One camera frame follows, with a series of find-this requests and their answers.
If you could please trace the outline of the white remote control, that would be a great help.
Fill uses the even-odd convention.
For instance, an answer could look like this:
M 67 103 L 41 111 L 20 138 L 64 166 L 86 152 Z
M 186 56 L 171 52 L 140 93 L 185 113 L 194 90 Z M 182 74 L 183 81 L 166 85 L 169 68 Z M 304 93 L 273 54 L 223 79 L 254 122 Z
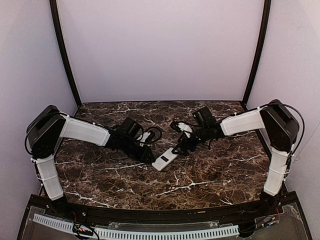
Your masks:
M 178 156 L 178 154 L 173 153 L 173 148 L 170 147 L 166 152 L 159 156 L 151 165 L 153 168 L 160 172 Z

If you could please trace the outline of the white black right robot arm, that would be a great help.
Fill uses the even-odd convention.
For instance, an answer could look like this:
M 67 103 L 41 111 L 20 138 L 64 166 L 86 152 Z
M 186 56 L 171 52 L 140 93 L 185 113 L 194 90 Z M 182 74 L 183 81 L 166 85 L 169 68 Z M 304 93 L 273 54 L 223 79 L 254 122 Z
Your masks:
M 171 123 L 172 129 L 182 132 L 171 152 L 187 156 L 199 144 L 210 144 L 213 140 L 254 131 L 270 158 L 262 192 L 274 197 L 280 192 L 283 181 L 290 172 L 292 157 L 305 134 L 305 121 L 298 121 L 292 111 L 296 112 L 297 109 L 274 99 L 256 108 L 216 120 L 205 106 L 192 114 L 196 124 L 184 121 Z

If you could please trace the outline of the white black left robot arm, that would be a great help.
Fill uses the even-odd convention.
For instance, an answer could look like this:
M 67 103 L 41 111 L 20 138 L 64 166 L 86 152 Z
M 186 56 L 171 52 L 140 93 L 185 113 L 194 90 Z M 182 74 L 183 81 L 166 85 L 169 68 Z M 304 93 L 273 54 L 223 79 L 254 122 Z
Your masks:
M 39 181 L 47 197 L 58 201 L 64 197 L 55 164 L 56 148 L 61 141 L 71 140 L 123 152 L 127 157 L 144 164 L 155 162 L 150 148 L 154 133 L 143 130 L 127 117 L 121 124 L 107 127 L 70 116 L 48 105 L 27 127 L 24 148 L 31 156 Z

